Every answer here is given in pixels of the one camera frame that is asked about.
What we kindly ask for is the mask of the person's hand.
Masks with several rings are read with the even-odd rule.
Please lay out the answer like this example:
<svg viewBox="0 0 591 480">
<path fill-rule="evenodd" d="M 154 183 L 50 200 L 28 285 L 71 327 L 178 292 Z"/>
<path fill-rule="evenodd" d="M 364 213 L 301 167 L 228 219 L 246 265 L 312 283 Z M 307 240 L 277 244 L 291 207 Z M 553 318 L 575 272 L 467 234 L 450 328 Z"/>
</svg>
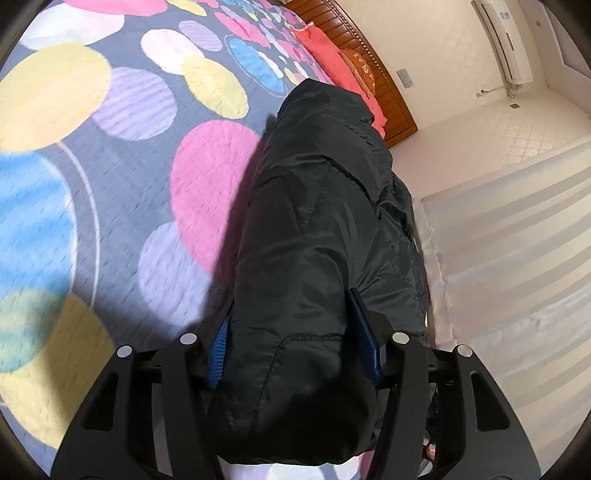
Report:
<svg viewBox="0 0 591 480">
<path fill-rule="evenodd" d="M 436 444 L 428 441 L 424 445 L 423 457 L 430 462 L 434 462 L 436 459 Z"/>
</svg>

